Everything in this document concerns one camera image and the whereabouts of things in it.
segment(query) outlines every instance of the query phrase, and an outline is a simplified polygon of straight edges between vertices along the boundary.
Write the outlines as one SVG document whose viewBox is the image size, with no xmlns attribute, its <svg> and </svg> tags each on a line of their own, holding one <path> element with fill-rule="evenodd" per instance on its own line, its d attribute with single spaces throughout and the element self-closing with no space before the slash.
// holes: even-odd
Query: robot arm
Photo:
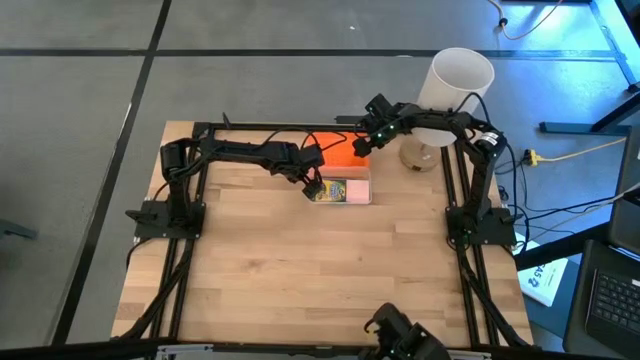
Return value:
<svg viewBox="0 0 640 360">
<path fill-rule="evenodd" d="M 190 146 L 197 147 L 201 155 L 193 164 L 187 165 L 186 149 Z M 256 164 L 271 175 L 283 175 L 291 183 L 301 181 L 305 184 L 302 192 L 310 199 L 322 187 L 317 169 L 324 165 L 324 158 L 317 144 L 300 149 L 294 143 L 282 141 L 250 144 L 216 140 L 213 137 L 202 140 L 185 138 L 164 145 L 160 149 L 160 156 L 162 175 L 170 184 L 198 173 L 213 161 L 226 161 Z M 316 170 L 313 179 L 308 176 L 311 169 Z"/>
<path fill-rule="evenodd" d="M 391 303 L 383 304 L 364 325 L 377 325 L 378 347 L 365 349 L 358 360 L 451 360 L 444 345 L 422 325 L 411 321 Z"/>
<path fill-rule="evenodd" d="M 381 94 L 365 108 L 369 115 L 360 120 L 360 125 L 367 136 L 353 142 L 355 155 L 360 157 L 369 155 L 373 148 L 383 148 L 398 134 L 411 133 L 414 128 L 449 131 L 456 136 L 456 142 L 462 145 L 474 166 L 470 197 L 461 209 L 462 216 L 456 227 L 463 232 L 477 233 L 478 224 L 491 210 L 488 194 L 496 161 L 507 144 L 504 134 L 466 112 L 423 110 L 411 103 L 392 106 Z M 467 129 L 480 135 L 472 140 Z"/>
</svg>

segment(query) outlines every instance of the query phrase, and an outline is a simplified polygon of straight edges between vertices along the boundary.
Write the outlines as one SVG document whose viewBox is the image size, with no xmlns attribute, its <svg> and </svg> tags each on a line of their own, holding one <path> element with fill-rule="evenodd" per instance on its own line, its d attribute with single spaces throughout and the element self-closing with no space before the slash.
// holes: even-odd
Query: laptop keyboard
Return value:
<svg viewBox="0 0 640 360">
<path fill-rule="evenodd" d="M 591 313 L 640 334 L 640 282 L 598 272 Z"/>
</svg>

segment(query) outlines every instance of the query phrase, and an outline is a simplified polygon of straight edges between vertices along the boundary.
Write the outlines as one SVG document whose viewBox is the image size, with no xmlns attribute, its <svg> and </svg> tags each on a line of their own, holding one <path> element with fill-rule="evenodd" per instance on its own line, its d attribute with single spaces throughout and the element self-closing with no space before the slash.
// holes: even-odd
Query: orange cloth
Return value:
<svg viewBox="0 0 640 360">
<path fill-rule="evenodd" d="M 347 141 L 340 143 L 336 146 L 322 152 L 324 157 L 324 166 L 327 167 L 348 167 L 348 166 L 364 166 L 369 167 L 369 158 L 361 158 L 353 154 L 353 141 L 357 139 L 354 133 L 341 133 L 347 137 Z M 321 148 L 325 148 L 336 141 L 342 139 L 338 134 L 330 132 L 318 132 L 314 133 Z"/>
</svg>

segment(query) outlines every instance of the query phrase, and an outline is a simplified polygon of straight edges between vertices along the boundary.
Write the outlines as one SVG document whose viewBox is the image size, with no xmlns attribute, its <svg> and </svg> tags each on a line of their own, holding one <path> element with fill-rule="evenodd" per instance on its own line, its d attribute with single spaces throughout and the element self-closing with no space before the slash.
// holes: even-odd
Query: gray floor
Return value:
<svg viewBox="0 0 640 360">
<path fill-rule="evenodd" d="M 146 48 L 161 3 L 4 1 L 0 48 Z M 505 6 L 512 33 L 548 10 L 535 3 Z M 174 0 L 160 47 L 608 49 L 588 6 L 562 6 L 556 15 L 531 37 L 509 42 L 494 33 L 497 12 L 485 0 Z M 628 40 L 623 27 L 612 28 Z M 0 348 L 48 341 L 141 60 L 0 57 L 0 218 L 40 233 L 36 241 L 0 242 Z M 225 111 L 235 122 L 330 123 L 337 114 L 362 113 L 378 92 L 393 101 L 414 100 L 430 61 L 156 58 L 70 341 L 109 337 L 134 227 L 124 211 L 138 208 L 144 197 L 165 121 L 219 121 Z M 492 63 L 496 80 L 486 102 L 518 155 L 535 148 L 553 157 L 613 140 L 542 135 L 535 126 L 545 120 L 591 122 L 624 101 L 627 82 L 615 62 Z M 526 169 L 529 206 L 550 208 L 613 194 L 621 155 L 622 146 L 616 145 Z M 499 181 L 512 192 L 510 175 Z M 606 220 L 608 212 L 563 228 L 584 229 Z M 561 236 L 545 234 L 541 240 Z M 559 339 L 537 328 L 535 334 L 536 341 L 558 348 Z"/>
</svg>

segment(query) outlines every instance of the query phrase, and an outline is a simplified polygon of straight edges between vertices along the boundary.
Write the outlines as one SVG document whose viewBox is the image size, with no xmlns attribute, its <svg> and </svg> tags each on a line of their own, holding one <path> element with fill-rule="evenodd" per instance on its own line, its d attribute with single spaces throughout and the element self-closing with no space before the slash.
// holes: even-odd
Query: wooden tabletop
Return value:
<svg viewBox="0 0 640 360">
<path fill-rule="evenodd" d="M 189 137 L 192 128 L 193 122 L 168 122 L 162 143 Z M 220 131 L 217 136 L 261 143 L 269 134 Z M 286 132 L 276 139 L 299 143 L 304 135 Z M 365 334 L 363 325 L 380 305 L 392 302 L 445 345 L 469 345 L 458 265 L 445 242 L 442 166 L 426 173 L 407 169 L 398 158 L 401 142 L 397 139 L 371 154 L 370 205 L 313 204 L 301 193 L 302 184 L 270 176 L 258 166 L 212 163 L 204 193 L 205 224 L 195 243 L 179 339 L 374 344 L 375 337 Z M 450 153 L 462 203 L 455 153 Z M 147 196 L 163 183 L 158 158 Z M 167 243 L 152 240 L 133 254 L 113 335 L 128 330 L 157 293 Z M 483 249 L 494 302 L 531 342 L 513 259 L 500 247 Z M 468 257 L 473 261 L 470 250 Z M 165 309 L 164 335 L 172 303 L 170 299 Z M 477 299 L 475 308 L 486 342 Z"/>
</svg>

